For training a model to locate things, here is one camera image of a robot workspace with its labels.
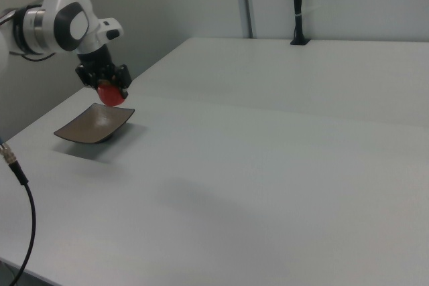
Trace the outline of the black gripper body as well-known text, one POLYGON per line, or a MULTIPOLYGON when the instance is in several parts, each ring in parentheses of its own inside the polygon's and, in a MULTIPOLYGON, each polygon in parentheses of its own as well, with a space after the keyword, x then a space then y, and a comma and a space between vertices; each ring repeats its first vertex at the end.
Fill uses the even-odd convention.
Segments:
POLYGON ((116 87, 120 84, 131 84, 127 66, 116 66, 107 46, 101 46, 91 53, 79 54, 78 59, 80 64, 75 72, 85 86, 89 86, 90 80, 107 81, 116 87))

